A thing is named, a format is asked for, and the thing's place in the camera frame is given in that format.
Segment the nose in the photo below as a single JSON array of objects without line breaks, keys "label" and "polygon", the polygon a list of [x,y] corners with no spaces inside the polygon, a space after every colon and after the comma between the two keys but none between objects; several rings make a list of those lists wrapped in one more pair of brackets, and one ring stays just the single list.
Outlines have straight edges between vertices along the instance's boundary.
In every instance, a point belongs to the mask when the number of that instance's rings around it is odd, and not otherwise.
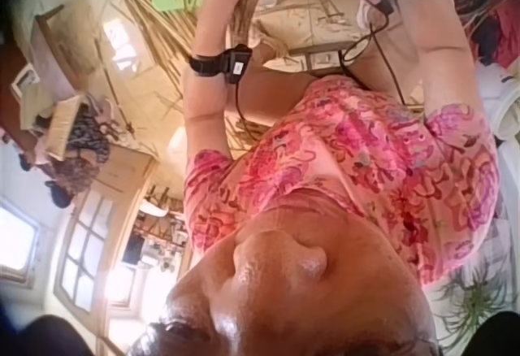
[{"label": "nose", "polygon": [[323,278],[327,255],[307,247],[284,231],[259,232],[238,245],[233,255],[236,281],[242,285],[271,284],[277,289],[303,289]]}]

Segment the pink floral dress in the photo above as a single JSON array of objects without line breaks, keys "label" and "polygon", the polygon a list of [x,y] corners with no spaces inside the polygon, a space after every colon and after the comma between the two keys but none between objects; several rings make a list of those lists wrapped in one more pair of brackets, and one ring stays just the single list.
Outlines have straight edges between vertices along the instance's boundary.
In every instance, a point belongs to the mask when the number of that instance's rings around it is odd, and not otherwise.
[{"label": "pink floral dress", "polygon": [[327,77],[240,159],[204,150],[188,162],[194,246],[207,250],[295,189],[319,191],[376,224],[427,284],[485,238],[499,189],[496,147],[468,106],[418,119],[393,98]]}]

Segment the bundle of sticks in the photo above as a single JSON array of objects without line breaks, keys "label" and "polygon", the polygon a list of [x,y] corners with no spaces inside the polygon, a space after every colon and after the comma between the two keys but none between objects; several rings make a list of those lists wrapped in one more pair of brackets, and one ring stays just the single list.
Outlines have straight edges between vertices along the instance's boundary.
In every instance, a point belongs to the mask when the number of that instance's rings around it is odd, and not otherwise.
[{"label": "bundle of sticks", "polygon": [[[177,95],[175,108],[182,111],[181,76],[191,54],[197,16],[191,11],[157,11],[152,0],[124,0],[136,21],[154,61],[167,74]],[[247,45],[249,27],[258,0],[240,0],[230,24],[232,45]],[[227,135],[235,150],[247,150],[251,141],[244,141],[241,129],[227,119]]]}]

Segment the red cloth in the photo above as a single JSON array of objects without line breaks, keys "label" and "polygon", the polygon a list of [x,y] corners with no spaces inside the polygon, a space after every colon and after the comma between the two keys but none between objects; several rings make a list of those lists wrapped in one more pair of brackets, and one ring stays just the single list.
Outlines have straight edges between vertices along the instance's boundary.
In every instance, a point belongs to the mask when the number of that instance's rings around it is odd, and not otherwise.
[{"label": "red cloth", "polygon": [[495,60],[509,67],[520,56],[520,0],[507,0],[495,12],[500,21],[500,43]]}]

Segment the door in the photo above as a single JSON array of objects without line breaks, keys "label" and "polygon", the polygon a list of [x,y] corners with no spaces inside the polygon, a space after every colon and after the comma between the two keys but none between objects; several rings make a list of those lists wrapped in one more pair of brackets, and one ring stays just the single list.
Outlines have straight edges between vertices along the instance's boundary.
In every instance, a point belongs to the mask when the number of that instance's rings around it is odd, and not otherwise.
[{"label": "door", "polygon": [[102,332],[108,274],[121,259],[156,162],[114,146],[90,189],[76,198],[54,294],[94,335]]}]

